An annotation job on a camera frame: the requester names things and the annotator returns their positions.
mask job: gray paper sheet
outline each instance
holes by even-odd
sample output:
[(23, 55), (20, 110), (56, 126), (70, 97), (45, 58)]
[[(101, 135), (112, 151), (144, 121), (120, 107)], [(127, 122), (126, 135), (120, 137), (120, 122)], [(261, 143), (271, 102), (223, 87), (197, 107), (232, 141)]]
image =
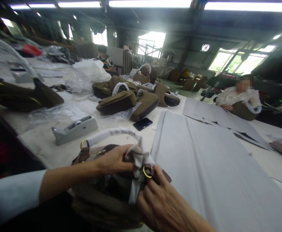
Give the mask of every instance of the gray paper sheet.
[(151, 154), (217, 231), (282, 231), (282, 190), (231, 131), (163, 111)]
[(247, 120), (233, 115), (230, 112), (226, 112), (221, 107), (218, 107), (216, 105), (210, 105), (206, 102), (187, 98), (182, 114), (196, 120), (202, 117), (203, 122), (207, 121), (206, 123), (211, 125), (212, 123), (209, 123), (208, 121), (217, 123), (222, 127), (242, 133), (241, 137), (248, 142), (256, 144), (255, 142), (252, 142), (253, 140), (255, 140), (256, 142), (261, 144), (260, 147), (268, 150), (273, 150), (271, 146), (258, 134), (258, 132), (249, 124)]

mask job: white table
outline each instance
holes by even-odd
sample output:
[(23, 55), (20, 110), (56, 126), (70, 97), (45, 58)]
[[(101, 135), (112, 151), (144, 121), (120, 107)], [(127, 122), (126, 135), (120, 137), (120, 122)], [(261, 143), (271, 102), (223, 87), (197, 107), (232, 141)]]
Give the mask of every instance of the white table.
[[(38, 61), (35, 58), (28, 58), (28, 61), (29, 63), (35, 65), (46, 64), (45, 62)], [(73, 72), (70, 68), (64, 68), (61, 70), (68, 72), (68, 74), (64, 75), (63, 78), (60, 79), (45, 78), (44, 84), (48, 86), (54, 84), (62, 84), (65, 80), (73, 77)], [(7, 68), (0, 69), (0, 77), (10, 83), (14, 83), (14, 80), (13, 78), (11, 78), (11, 76), (12, 75)], [(33, 83), (20, 84), (20, 86), (34, 88)], [(73, 95), (70, 93), (59, 92), (58, 94), (64, 98), (65, 104), (68, 104), (69, 102), (74, 102), (75, 104), (82, 104), (84, 107), (86, 107), (90, 114), (96, 115), (99, 131), (110, 127), (128, 127), (130, 129), (135, 130), (135, 128), (132, 126), (133, 122), (131, 121), (112, 121), (109, 119), (102, 120), (95, 109), (98, 104), (97, 102), (93, 102), (90, 100), (73, 101)], [(151, 121), (153, 121), (153, 124), (145, 128), (144, 130), (137, 132), (139, 135), (143, 136), (143, 141), (148, 150), (151, 150), (152, 148), (152, 143), (156, 134), (156, 131), (153, 128), (155, 127), (155, 125), (157, 125), (159, 121), (161, 111), (170, 110), (174, 113), (182, 114), (186, 97), (179, 97), (182, 99), (182, 105), (178, 109), (167, 109), (163, 107), (157, 107), (149, 115), (147, 115), (147, 117)], [(196, 96), (196, 99), (198, 100), (201, 98), (202, 97), (200, 95)], [(212, 102), (211, 99), (205, 99), (205, 101), (208, 103)], [(57, 128), (63, 129), (71, 123), (71, 120), (50, 120), (48, 123), (42, 124), (31, 129), (31, 120), (28, 117), (28, 113), (11, 112), (2, 106), (0, 106), (0, 120), (5, 122), (11, 129), (13, 129), (17, 134), (17, 138), (22, 142), (22, 144), (26, 146), (32, 152), (32, 154), (45, 165), (45, 167), (50, 169), (70, 165), (71, 161), (78, 155), (80, 151), (81, 141), (93, 134), (92, 133), (90, 135), (86, 135), (82, 138), (76, 139), (62, 146), (57, 146), (55, 144), (55, 137), (52, 133), (51, 127), (56, 126)], [(282, 138), (281, 128), (271, 126), (256, 120), (251, 121), (250, 123), (258, 131), (258, 133), (268, 142), (270, 142), (270, 139), (265, 136), (266, 134), (275, 134)], [(244, 140), (240, 141), (243, 146), (249, 152), (252, 153), (253, 157), (267, 172), (267, 174), (273, 179), (280, 181), (279, 186), (282, 189), (282, 155), (274, 151), (262, 149)], [(107, 140), (102, 142), (101, 145), (106, 145), (109, 143), (123, 145), (127, 143), (135, 143), (135, 141), (130, 136), (120, 135), (108, 138)]]

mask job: fluorescent light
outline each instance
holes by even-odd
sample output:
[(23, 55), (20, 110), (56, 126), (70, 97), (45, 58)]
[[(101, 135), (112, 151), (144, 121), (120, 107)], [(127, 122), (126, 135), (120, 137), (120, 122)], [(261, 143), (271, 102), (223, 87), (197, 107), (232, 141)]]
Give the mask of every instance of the fluorescent light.
[(100, 8), (100, 2), (59, 2), (61, 8)]
[(208, 2), (205, 10), (282, 12), (282, 3)]
[(54, 4), (29, 4), (31, 8), (56, 8)]
[(5, 19), (5, 18), (1, 18), (1, 20), (3, 21), (3, 23), (6, 25), (6, 26), (9, 26), (9, 27), (14, 27), (11, 23), (10, 20), (8, 19)]
[(120, 8), (189, 8), (191, 0), (123, 0), (109, 1), (110, 7)]
[(276, 35), (276, 36), (274, 36), (273, 39), (278, 39), (279, 37), (280, 37), (280, 35)]
[(29, 10), (30, 7), (27, 6), (26, 4), (21, 4), (21, 5), (10, 5), (10, 7), (13, 9), (13, 10)]

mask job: white cloth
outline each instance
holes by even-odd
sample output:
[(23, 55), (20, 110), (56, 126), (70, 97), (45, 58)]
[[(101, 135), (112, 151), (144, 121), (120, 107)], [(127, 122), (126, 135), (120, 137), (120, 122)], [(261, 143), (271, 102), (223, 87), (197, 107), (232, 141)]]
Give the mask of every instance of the white cloth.
[(0, 179), (0, 225), (39, 205), (45, 172), (34, 171)]
[(216, 104), (218, 106), (223, 104), (233, 105), (234, 103), (241, 101), (249, 101), (253, 108), (262, 106), (258, 90), (250, 89), (249, 91), (247, 90), (246, 92), (237, 95), (235, 87), (225, 89), (216, 99)]

